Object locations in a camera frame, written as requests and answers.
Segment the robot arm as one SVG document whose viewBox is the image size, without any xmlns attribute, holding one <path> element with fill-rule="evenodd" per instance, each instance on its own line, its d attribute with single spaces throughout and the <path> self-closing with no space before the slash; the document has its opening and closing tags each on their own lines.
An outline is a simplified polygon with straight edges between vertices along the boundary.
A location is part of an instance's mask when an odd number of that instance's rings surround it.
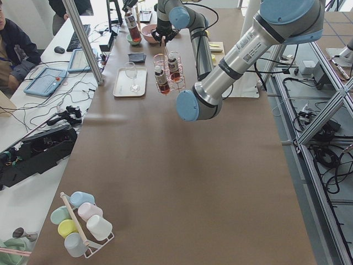
<svg viewBox="0 0 353 265">
<path fill-rule="evenodd" d="M 206 17 L 182 1 L 158 1 L 157 41 L 170 41 L 175 30 L 187 28 L 197 65 L 197 80 L 191 90 L 176 99 L 178 115 L 186 121 L 215 117 L 222 107 L 223 93 L 273 45 L 301 44 L 321 38 L 324 1 L 260 1 L 250 29 L 220 60 L 212 65 Z"/>
<path fill-rule="evenodd" d="M 157 27 L 152 31 L 153 38 L 159 43 L 174 39 L 177 31 L 187 29 L 194 52 L 197 80 L 203 80 L 212 70 L 213 62 L 206 30 L 209 27 L 207 18 L 187 7 L 182 1 L 158 1 Z"/>
</svg>

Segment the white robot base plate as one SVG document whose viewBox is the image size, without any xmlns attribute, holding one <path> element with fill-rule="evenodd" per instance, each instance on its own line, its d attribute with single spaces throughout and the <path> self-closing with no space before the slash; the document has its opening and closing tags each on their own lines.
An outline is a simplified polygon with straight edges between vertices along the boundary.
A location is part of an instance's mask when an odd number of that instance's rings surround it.
<svg viewBox="0 0 353 265">
<path fill-rule="evenodd" d="M 223 98 L 259 98 L 257 88 L 258 77 L 255 73 L 246 72 L 239 80 L 235 81 L 225 92 Z"/>
</svg>

